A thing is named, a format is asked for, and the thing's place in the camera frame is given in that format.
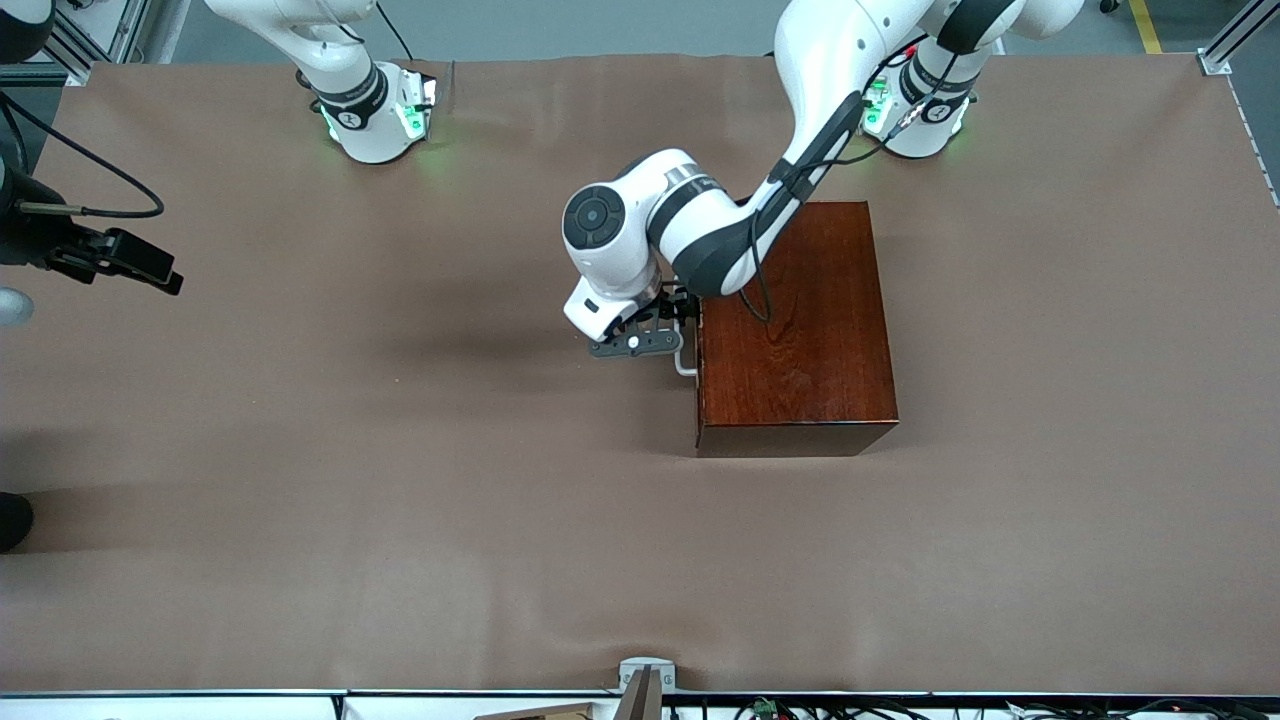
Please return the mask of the wooden drawer with white handle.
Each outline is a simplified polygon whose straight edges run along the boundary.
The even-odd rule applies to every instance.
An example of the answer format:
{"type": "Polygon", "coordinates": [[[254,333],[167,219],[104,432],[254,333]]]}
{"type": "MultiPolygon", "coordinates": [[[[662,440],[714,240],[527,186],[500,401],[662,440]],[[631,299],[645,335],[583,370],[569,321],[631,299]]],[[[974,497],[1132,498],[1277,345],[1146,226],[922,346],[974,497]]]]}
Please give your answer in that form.
{"type": "Polygon", "coordinates": [[[694,383],[694,456],[700,457],[703,455],[701,442],[704,436],[704,401],[701,395],[703,379],[700,375],[703,363],[701,306],[699,304],[694,304],[689,316],[681,320],[681,332],[684,345],[676,355],[675,368],[681,377],[691,379],[694,383]]]}

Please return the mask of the dark red wooden cabinet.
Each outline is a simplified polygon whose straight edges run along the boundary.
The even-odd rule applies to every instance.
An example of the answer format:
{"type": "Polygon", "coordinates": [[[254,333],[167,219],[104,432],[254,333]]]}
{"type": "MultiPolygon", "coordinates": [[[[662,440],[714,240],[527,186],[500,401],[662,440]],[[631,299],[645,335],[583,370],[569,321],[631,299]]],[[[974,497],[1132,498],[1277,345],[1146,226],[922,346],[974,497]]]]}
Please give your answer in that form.
{"type": "Polygon", "coordinates": [[[851,457],[899,424],[865,202],[810,202],[765,259],[773,313],[701,302],[700,457],[851,457]]]}

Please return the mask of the black round object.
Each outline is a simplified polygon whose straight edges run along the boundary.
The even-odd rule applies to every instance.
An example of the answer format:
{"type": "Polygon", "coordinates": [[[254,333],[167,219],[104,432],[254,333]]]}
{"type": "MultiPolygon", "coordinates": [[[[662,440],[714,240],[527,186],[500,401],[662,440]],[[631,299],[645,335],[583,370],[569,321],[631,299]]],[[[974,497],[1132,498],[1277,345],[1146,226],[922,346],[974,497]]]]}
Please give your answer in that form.
{"type": "Polygon", "coordinates": [[[29,534],[35,510],[27,497],[0,492],[0,553],[13,551],[29,534]]]}

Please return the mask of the brown table cloth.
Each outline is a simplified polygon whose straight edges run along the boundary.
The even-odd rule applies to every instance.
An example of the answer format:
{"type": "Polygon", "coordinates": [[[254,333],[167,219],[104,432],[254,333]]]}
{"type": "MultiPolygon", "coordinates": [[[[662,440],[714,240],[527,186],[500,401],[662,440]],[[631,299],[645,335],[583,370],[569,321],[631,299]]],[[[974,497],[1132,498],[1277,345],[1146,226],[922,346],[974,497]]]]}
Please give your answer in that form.
{"type": "Polygon", "coordinates": [[[433,145],[329,145],[284,67],[104,67],[58,127],[154,187],[178,297],[8,270],[0,689],[1280,694],[1280,211],[1192,56],[997,56],[874,222],[900,425],[692,451],[562,314],[561,213],[663,146],[740,196],[765,58],[463,63],[433,145]]]}

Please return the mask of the brown cardboard piece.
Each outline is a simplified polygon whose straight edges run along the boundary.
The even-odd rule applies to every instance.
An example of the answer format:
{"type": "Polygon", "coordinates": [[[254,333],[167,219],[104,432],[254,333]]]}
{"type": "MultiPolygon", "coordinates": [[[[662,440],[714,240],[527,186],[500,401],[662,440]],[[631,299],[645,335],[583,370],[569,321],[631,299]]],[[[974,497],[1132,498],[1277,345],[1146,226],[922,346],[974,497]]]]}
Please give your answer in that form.
{"type": "Polygon", "coordinates": [[[591,701],[479,714],[472,720],[596,720],[591,701]]]}

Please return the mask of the yellow floor tape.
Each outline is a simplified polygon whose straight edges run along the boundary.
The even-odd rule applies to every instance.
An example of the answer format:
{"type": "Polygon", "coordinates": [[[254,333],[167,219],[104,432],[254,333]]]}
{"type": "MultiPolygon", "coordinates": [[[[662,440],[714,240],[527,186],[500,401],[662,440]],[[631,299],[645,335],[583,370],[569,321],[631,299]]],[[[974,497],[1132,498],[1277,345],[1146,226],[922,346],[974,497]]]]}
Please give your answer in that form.
{"type": "Polygon", "coordinates": [[[1148,55],[1164,54],[1164,46],[1155,28],[1147,0],[1125,0],[1125,3],[1130,8],[1143,51],[1148,55]]]}

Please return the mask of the aluminium corner profile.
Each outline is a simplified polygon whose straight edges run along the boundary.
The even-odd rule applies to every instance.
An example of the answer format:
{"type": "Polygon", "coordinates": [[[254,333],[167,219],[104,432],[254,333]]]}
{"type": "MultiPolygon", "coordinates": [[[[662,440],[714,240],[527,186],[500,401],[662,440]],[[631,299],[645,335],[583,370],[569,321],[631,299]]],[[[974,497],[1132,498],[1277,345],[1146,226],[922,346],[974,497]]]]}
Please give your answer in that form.
{"type": "Polygon", "coordinates": [[[1242,9],[1208,41],[1208,45],[1196,50],[1201,73],[1206,77],[1230,76],[1231,56],[1276,17],[1280,17],[1280,0],[1245,0],[1242,9]]]}

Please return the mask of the small metal clamp bracket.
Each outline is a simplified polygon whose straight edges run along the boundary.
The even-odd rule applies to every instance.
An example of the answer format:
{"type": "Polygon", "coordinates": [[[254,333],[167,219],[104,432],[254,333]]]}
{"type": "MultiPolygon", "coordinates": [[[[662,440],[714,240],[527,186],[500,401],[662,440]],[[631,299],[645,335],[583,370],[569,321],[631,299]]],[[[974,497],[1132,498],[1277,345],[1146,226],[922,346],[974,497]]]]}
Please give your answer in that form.
{"type": "Polygon", "coordinates": [[[636,675],[649,670],[650,684],[660,688],[663,694],[678,691],[677,666],[669,659],[634,656],[625,659],[618,666],[618,692],[623,693],[636,675]]]}

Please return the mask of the white table edge rail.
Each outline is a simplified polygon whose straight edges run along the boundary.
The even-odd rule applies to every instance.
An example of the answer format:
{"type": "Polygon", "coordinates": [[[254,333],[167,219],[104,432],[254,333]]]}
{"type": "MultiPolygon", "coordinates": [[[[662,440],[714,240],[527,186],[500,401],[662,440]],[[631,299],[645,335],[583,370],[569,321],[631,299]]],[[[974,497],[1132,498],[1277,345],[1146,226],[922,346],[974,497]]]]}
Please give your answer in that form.
{"type": "MultiPolygon", "coordinates": [[[[591,701],[612,720],[618,689],[580,691],[0,691],[0,720],[472,720],[479,714],[591,701]]],[[[960,691],[677,691],[662,720],[1280,720],[1272,694],[960,691]]]]}

